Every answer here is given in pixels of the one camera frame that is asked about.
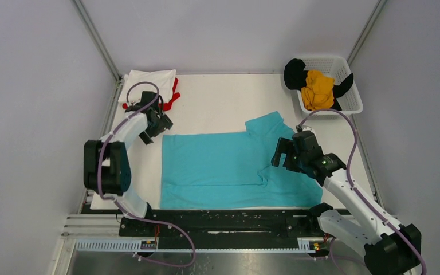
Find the cyan t-shirt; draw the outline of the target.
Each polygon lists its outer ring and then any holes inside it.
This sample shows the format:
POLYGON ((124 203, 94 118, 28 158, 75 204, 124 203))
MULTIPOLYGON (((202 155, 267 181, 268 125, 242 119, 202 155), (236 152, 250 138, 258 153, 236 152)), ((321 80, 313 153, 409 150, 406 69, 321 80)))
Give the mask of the cyan t-shirt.
POLYGON ((160 207, 169 210, 310 208, 323 191, 306 176, 271 165, 279 138, 293 130, 278 112, 249 120, 242 132, 166 135, 160 207))

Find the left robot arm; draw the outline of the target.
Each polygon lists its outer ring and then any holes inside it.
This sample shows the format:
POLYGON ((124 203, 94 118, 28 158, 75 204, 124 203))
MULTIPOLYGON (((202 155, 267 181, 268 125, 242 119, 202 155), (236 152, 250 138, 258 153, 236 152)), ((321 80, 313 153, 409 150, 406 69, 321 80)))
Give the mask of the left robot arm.
POLYGON ((131 186, 132 168, 128 149, 135 140, 151 144, 153 138, 171 129, 170 118, 163 112, 161 95, 144 91, 138 103, 128 107, 124 119, 99 140, 84 144, 83 182, 105 201, 112 201, 125 217, 133 220, 140 235, 153 232, 155 221, 151 206, 131 186))

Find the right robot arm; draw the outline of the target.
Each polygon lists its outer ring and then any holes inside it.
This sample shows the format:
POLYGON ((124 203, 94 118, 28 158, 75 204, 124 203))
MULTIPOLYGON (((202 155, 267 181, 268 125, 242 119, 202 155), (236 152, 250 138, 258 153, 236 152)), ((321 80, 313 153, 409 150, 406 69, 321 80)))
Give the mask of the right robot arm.
POLYGON ((320 203, 309 209, 308 233, 338 239, 362 257, 371 274, 404 274, 417 266, 426 272, 419 229, 403 225, 378 205, 352 179, 347 164, 333 153, 323 153, 313 132, 279 138, 271 164, 278 167, 282 160, 284 168, 314 179, 353 216, 347 220, 331 205, 320 203))

